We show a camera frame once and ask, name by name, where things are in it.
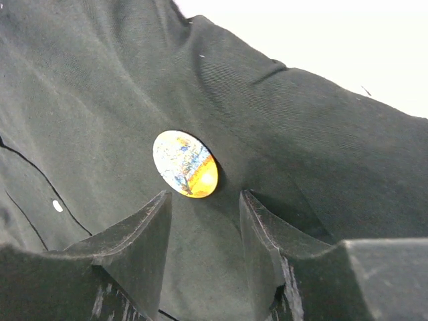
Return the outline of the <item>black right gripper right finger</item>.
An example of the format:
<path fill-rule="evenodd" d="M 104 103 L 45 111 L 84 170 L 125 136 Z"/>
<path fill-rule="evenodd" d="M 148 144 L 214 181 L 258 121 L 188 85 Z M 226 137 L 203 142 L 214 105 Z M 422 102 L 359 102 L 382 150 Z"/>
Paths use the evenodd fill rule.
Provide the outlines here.
<path fill-rule="evenodd" d="M 426 320 L 427 240 L 319 241 L 248 190 L 239 213 L 256 320 Z"/>

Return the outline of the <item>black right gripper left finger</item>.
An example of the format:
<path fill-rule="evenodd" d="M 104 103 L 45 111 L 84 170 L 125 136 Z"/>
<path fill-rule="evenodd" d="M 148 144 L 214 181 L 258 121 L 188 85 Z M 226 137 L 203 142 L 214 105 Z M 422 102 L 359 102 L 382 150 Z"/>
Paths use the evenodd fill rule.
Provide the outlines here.
<path fill-rule="evenodd" d="M 1 246 L 2 320 L 156 320 L 171 194 L 63 251 Z"/>

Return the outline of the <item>black button shirt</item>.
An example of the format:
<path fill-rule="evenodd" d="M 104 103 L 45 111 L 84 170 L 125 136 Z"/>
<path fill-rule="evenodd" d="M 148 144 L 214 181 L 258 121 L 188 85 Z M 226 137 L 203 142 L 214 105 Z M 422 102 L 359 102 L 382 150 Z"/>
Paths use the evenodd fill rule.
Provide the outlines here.
<path fill-rule="evenodd" d="M 427 236 L 427 121 L 288 68 L 172 1 L 1 2 L 1 242 L 65 249 L 167 184 L 182 130 L 221 178 L 173 196 L 161 294 L 179 320 L 249 320 L 239 194 L 325 242 Z"/>

